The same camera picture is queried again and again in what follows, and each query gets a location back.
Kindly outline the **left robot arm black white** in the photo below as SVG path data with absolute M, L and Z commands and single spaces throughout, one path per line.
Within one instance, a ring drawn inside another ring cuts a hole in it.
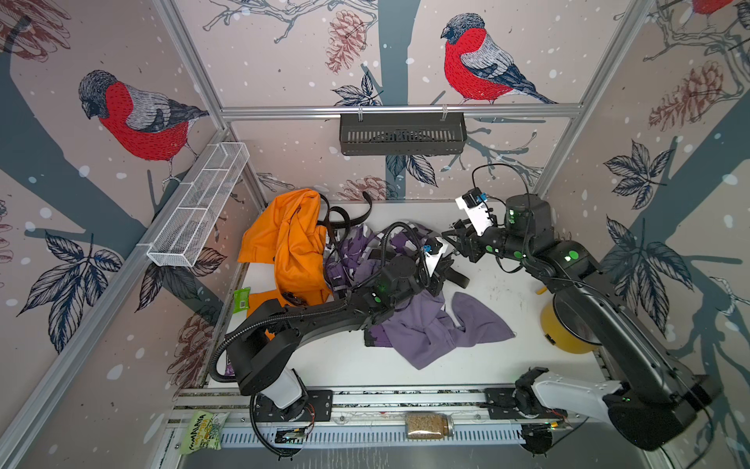
M 341 299 L 316 306 L 283 306 L 275 299 L 261 304 L 217 346 L 210 377 L 298 414 L 309 397 L 300 376 L 287 367 L 295 351 L 332 334 L 379 326 L 420 293 L 440 293 L 456 241 L 447 233 L 420 240 L 412 226 L 396 222 L 380 247 L 380 265 Z

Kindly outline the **small green packet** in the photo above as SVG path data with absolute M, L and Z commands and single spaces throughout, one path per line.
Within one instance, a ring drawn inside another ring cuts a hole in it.
M 249 307 L 249 296 L 251 289 L 249 287 L 236 289 L 232 295 L 232 312 L 234 314 L 246 312 Z

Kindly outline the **plain purple garment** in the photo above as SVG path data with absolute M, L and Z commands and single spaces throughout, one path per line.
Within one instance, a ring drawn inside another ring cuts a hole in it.
M 443 295 L 423 291 L 396 308 L 392 318 L 365 330 L 365 345 L 392 348 L 419 371 L 456 348 L 516 336 L 498 314 L 471 295 L 455 293 L 451 310 L 452 315 L 445 310 Z

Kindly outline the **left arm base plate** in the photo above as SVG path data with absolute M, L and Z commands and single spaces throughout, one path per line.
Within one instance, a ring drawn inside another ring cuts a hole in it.
M 264 395 L 258 395 L 251 405 L 251 414 L 256 422 L 328 422 L 333 408 L 331 390 L 308 391 L 289 408 L 282 410 Z

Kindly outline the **horizontal aluminium frame bar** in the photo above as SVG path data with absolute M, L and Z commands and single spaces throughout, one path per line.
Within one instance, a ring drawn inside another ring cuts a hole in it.
M 341 115 L 406 115 L 407 113 L 463 113 L 466 117 L 578 117 L 579 104 L 433 105 L 380 107 L 226 107 L 220 112 L 225 121 L 305 120 L 339 118 Z

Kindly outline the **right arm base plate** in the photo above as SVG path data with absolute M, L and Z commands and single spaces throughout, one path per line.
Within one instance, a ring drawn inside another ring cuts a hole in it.
M 494 387 L 484 389 L 486 401 L 480 405 L 492 420 L 554 419 L 565 420 L 568 413 L 558 408 L 545 408 L 537 398 L 519 393 L 517 388 Z

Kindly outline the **orange trousers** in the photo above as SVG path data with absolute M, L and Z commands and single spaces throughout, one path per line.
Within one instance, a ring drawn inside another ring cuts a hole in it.
M 309 306 L 325 303 L 331 295 L 323 276 L 326 229 L 318 224 L 321 196 L 310 189 L 278 195 L 244 233 L 238 261 L 273 267 L 269 292 L 248 296 L 247 316 L 264 302 L 290 306 L 294 299 Z

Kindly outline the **yellow object beside spool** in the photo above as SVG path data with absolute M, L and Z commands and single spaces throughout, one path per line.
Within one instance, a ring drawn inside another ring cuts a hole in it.
M 602 345 L 591 328 L 558 295 L 542 309 L 540 325 L 546 340 L 566 353 L 584 355 Z

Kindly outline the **green snack bag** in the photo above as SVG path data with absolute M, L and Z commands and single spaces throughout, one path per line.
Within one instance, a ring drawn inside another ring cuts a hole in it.
M 201 449 L 220 451 L 224 426 L 229 416 L 196 410 L 180 445 L 181 455 L 191 455 Z

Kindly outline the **purple camouflage trousers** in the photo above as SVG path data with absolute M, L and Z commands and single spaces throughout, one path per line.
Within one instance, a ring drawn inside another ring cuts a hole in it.
M 410 226 L 418 243 L 412 240 L 405 228 L 394 228 L 388 236 L 386 247 L 389 258 L 397 254 L 412 257 L 428 238 L 438 235 L 436 231 L 415 222 L 406 222 L 406 225 Z M 376 232 L 367 224 L 360 224 L 354 226 L 338 243 L 327 239 L 323 252 L 324 280 L 334 299 L 342 298 L 347 290 L 379 269 L 381 244 L 386 232 L 387 229 Z

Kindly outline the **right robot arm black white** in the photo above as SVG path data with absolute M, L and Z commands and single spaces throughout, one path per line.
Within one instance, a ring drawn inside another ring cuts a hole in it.
M 630 444 L 656 451 L 681 435 L 722 393 L 670 355 L 615 293 L 600 263 L 580 243 L 554 235 L 550 205 L 530 193 L 505 203 L 499 221 L 488 195 L 474 188 L 457 197 L 467 215 L 443 238 L 476 263 L 485 255 L 514 260 L 541 281 L 593 333 L 621 370 L 621 380 L 590 382 L 535 367 L 516 382 L 524 414 L 569 410 L 611 426 Z

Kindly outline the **jar of grains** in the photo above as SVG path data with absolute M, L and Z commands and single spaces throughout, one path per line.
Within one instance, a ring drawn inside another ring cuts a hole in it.
M 446 414 L 408 412 L 404 422 L 410 440 L 442 440 L 453 435 L 453 422 Z

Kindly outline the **black perforated metal shelf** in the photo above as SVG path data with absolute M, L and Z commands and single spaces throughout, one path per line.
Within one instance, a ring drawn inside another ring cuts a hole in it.
M 450 156 L 467 142 L 462 113 L 364 113 L 342 115 L 344 156 Z

